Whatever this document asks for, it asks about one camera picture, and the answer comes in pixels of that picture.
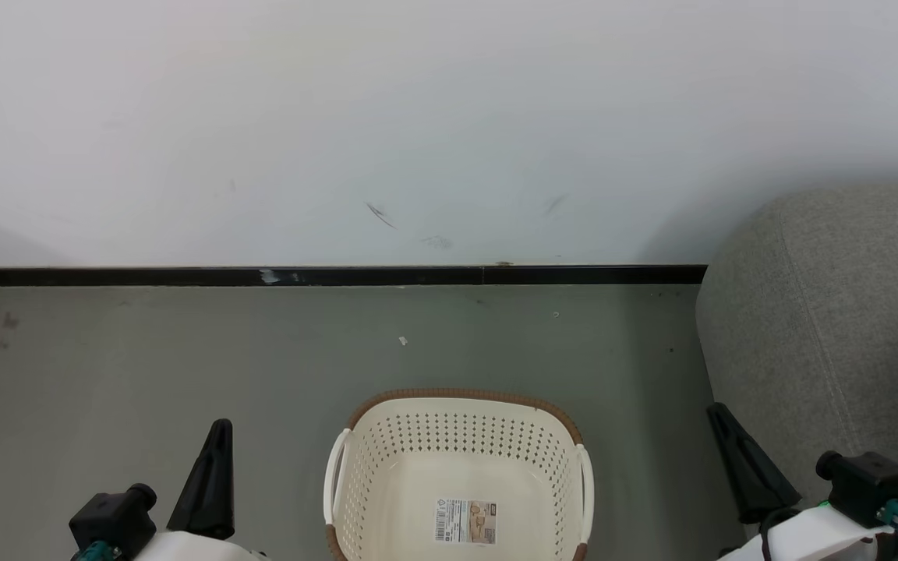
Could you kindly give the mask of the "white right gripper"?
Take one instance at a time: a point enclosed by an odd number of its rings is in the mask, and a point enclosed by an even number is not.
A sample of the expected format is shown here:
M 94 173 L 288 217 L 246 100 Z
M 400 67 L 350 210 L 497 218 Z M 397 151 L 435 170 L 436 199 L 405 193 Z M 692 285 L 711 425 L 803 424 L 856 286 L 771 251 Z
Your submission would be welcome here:
M 710 428 L 744 525 L 762 524 L 802 496 L 725 404 L 708 407 Z M 866 528 L 832 506 L 817 506 L 755 536 L 721 560 L 877 560 L 881 540 L 895 541 L 888 525 Z

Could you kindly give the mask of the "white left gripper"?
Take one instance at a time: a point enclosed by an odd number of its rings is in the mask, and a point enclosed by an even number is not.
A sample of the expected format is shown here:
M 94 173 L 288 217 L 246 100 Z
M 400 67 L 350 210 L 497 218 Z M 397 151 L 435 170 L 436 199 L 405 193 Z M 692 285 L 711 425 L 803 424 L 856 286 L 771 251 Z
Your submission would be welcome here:
M 235 533 L 234 426 L 211 424 L 167 524 L 138 561 L 256 561 L 270 557 L 232 541 Z

